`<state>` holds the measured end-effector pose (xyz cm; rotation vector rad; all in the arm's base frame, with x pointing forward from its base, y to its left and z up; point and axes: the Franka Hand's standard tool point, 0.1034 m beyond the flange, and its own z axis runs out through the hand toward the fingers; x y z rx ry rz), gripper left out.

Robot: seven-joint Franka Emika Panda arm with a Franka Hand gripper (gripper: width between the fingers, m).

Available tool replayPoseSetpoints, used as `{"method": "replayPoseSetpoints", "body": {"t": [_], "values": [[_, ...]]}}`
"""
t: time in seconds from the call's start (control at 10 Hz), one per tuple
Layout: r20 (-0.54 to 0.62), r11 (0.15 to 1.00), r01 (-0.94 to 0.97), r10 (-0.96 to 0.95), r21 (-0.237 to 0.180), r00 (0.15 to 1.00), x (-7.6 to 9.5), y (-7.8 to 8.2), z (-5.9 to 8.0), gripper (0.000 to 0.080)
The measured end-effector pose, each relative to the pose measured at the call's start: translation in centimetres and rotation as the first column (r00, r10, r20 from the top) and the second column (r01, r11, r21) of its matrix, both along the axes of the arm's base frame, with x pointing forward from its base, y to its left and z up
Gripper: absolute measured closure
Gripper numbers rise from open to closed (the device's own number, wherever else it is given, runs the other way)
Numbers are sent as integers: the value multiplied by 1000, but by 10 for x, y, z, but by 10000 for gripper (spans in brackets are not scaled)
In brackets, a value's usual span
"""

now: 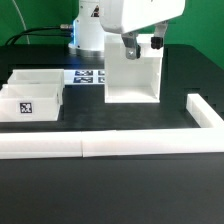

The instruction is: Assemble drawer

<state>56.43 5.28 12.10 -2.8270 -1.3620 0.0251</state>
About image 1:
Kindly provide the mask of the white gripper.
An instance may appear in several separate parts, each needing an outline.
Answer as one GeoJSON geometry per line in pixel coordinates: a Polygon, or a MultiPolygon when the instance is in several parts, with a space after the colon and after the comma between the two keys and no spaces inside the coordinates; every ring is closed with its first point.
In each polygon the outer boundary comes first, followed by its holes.
{"type": "Polygon", "coordinates": [[[141,47],[137,43],[138,33],[132,31],[156,24],[151,47],[159,50],[164,45],[166,20],[183,13],[185,0],[99,0],[99,8],[102,28],[122,34],[126,58],[135,60],[140,58],[141,47]]]}

